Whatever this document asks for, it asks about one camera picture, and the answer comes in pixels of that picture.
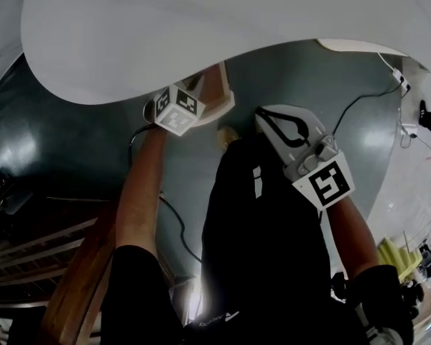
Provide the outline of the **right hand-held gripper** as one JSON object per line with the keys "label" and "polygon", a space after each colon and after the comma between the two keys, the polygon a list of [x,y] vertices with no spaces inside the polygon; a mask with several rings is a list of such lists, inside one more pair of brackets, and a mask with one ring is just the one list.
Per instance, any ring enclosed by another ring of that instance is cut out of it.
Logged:
{"label": "right hand-held gripper", "polygon": [[[346,157],[335,138],[310,110],[275,104],[255,114],[258,128],[267,137],[284,165],[284,176],[319,211],[352,194],[355,185]],[[303,145],[311,145],[300,155]]]}

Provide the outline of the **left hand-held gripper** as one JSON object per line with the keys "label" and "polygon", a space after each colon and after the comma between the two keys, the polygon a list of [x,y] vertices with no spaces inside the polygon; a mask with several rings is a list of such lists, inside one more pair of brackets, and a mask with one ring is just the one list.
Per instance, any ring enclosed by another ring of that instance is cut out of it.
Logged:
{"label": "left hand-held gripper", "polygon": [[206,105],[200,101],[205,76],[194,75],[170,84],[144,106],[144,119],[182,136],[200,120]]}

